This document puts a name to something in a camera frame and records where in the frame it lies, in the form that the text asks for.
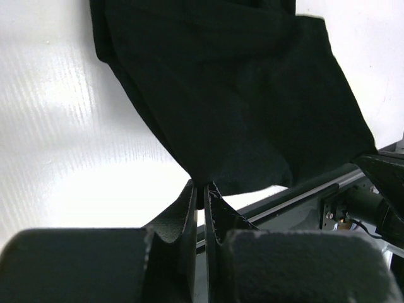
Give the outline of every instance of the screw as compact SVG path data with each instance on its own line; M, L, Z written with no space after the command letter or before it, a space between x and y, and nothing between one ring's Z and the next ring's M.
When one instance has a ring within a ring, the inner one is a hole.
M329 212L327 212L327 214L326 214L326 218L327 218L327 219L332 219L332 218L334 218L334 214L329 211Z

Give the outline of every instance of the black garment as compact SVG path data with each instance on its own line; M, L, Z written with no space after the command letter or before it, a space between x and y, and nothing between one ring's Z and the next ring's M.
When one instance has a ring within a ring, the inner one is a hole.
M375 151L324 21L295 1L90 3L98 58L195 183L293 186Z

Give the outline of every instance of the white surface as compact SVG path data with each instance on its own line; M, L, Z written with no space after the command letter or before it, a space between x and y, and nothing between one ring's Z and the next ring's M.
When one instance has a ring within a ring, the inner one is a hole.
M377 146L398 141L404 1L298 0L298 12L326 18ZM96 58L91 30L87 0L0 1L0 247L29 227L142 226L188 179Z

